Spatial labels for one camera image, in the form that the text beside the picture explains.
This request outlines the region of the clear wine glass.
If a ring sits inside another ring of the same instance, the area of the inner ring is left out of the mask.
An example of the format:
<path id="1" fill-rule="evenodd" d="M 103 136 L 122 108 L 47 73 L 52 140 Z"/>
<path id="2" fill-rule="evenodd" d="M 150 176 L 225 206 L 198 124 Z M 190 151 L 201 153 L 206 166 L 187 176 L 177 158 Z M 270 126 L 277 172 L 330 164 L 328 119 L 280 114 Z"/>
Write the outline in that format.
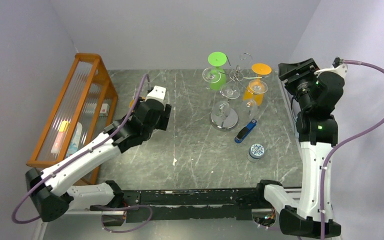
<path id="1" fill-rule="evenodd" d="M 220 81 L 221 73 L 215 68 L 208 67 L 202 71 L 202 78 L 209 84 L 215 84 Z"/>
<path id="2" fill-rule="evenodd" d="M 252 119 L 258 112 L 259 107 L 262 105 L 264 95 L 268 87 L 261 79 L 251 80 L 245 88 L 242 97 L 242 109 L 244 115 Z"/>
<path id="3" fill-rule="evenodd" d="M 231 112 L 230 100 L 237 99 L 240 96 L 240 90 L 237 85 L 233 83 L 225 83 L 220 89 L 219 93 L 225 97 L 213 105 L 211 112 L 212 120 L 225 120 Z"/>

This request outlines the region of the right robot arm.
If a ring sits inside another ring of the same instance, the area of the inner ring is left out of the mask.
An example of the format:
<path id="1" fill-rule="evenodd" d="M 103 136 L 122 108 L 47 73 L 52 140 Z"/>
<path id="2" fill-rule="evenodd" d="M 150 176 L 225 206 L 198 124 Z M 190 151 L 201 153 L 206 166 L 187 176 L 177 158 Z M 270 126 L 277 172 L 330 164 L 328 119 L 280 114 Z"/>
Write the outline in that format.
<path id="1" fill-rule="evenodd" d="M 330 68 L 321 69 L 310 58 L 298 63 L 280 63 L 278 78 L 299 105 L 297 121 L 301 149 L 302 180 L 299 200 L 294 200 L 281 183 L 262 180 L 255 193 L 260 207 L 278 212 L 285 235 L 326 239 L 341 235 L 331 203 L 331 157 L 338 145 L 338 124 L 333 115 L 344 93 L 347 65 L 336 57 Z"/>

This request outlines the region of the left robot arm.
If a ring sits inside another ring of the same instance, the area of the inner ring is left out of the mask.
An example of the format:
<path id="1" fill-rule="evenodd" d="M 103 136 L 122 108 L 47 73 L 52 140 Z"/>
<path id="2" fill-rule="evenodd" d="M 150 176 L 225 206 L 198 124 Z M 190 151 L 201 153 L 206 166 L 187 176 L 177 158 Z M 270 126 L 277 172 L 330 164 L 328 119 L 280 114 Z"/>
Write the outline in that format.
<path id="1" fill-rule="evenodd" d="M 39 218 L 51 222 L 69 209 L 104 205 L 110 210 L 122 206 L 120 188 L 112 181 L 88 185 L 88 193 L 75 183 L 94 168 L 132 147 L 149 140 L 154 130 L 168 127 L 172 106 L 155 99 L 137 103 L 130 117 L 124 116 L 104 128 L 93 141 L 70 157 L 43 170 L 25 173 L 27 190 Z"/>

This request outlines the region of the green plastic wine glass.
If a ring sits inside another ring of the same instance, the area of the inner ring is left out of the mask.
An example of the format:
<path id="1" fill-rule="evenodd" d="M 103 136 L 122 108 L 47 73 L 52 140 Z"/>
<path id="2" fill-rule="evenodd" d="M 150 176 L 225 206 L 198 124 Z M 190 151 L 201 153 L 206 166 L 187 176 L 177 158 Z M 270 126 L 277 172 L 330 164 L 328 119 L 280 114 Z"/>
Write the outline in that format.
<path id="1" fill-rule="evenodd" d="M 225 53 L 215 51 L 209 54 L 208 63 L 212 66 L 210 73 L 213 79 L 210 81 L 210 89 L 219 91 L 220 87 L 226 83 L 226 73 L 222 66 L 227 63 L 227 56 Z"/>

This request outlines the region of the orange plastic goblet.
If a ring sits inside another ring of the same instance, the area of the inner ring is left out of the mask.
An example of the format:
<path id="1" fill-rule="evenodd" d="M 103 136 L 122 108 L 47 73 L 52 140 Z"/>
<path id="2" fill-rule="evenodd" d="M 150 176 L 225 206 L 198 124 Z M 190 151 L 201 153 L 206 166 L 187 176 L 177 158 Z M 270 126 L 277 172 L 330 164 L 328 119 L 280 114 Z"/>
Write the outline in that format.
<path id="1" fill-rule="evenodd" d="M 265 63 L 254 63 L 251 66 L 251 70 L 256 74 L 256 77 L 248 83 L 242 100 L 254 100 L 259 107 L 263 103 L 264 94 L 268 90 L 264 79 L 271 76 L 272 68 Z"/>
<path id="2" fill-rule="evenodd" d="M 142 96 L 139 96 L 137 100 L 132 99 L 131 102 L 129 103 L 129 108 L 136 108 L 136 104 L 139 104 L 140 102 L 145 101 L 146 99 Z"/>

